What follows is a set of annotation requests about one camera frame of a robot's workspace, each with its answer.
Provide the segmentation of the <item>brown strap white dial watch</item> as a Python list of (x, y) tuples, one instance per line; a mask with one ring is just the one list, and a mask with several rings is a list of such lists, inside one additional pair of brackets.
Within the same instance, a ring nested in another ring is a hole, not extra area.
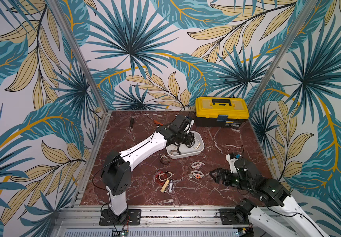
[(181, 153), (180, 153), (179, 150), (170, 150), (170, 154), (171, 154), (172, 156), (178, 156), (178, 155), (180, 155)]

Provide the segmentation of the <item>white orange strap watch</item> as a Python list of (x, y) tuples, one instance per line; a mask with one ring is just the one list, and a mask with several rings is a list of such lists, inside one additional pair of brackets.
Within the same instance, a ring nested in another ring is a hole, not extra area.
[(199, 170), (193, 170), (190, 174), (193, 174), (197, 180), (204, 178), (204, 174)]

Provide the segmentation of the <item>white pink strap watch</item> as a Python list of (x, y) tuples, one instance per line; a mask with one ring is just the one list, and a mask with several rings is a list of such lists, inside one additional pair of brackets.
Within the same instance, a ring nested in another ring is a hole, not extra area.
[(203, 163), (201, 161), (197, 161), (197, 162), (193, 162), (191, 164), (191, 168), (197, 170), (197, 169), (201, 168), (204, 165), (205, 165), (205, 163)]

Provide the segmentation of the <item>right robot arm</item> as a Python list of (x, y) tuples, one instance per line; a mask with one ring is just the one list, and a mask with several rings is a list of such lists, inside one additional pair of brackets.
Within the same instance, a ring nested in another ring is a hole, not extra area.
[(302, 209), (284, 185), (262, 176), (256, 165), (239, 155), (226, 156), (230, 168), (217, 168), (209, 175), (216, 183), (246, 191), (269, 211), (281, 216), (285, 226), (245, 198), (235, 208), (220, 209), (223, 225), (256, 226), (273, 237), (326, 237), (328, 234)]

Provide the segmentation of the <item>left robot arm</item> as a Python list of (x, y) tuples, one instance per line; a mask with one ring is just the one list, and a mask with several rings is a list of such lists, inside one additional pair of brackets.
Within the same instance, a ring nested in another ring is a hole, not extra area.
[(194, 133), (190, 131), (191, 116), (177, 115), (169, 124), (159, 123), (153, 133), (139, 144), (121, 151), (111, 151), (103, 167), (92, 177), (93, 185), (107, 191), (109, 206), (101, 210), (101, 217), (113, 224), (121, 224), (129, 217), (126, 190), (131, 185), (132, 171), (154, 153), (173, 145), (192, 146)]

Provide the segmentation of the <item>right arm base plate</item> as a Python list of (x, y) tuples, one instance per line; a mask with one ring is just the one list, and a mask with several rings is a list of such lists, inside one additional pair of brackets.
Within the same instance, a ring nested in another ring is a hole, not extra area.
[(216, 216), (221, 220), (222, 225), (252, 225), (249, 221), (250, 212), (240, 208), (222, 208)]

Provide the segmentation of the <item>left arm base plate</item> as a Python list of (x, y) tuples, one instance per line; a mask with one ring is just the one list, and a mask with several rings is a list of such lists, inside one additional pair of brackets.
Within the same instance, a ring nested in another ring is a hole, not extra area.
[(103, 209), (99, 220), (100, 226), (129, 225), (139, 226), (141, 222), (141, 209), (126, 209), (120, 215), (115, 215), (110, 209)]

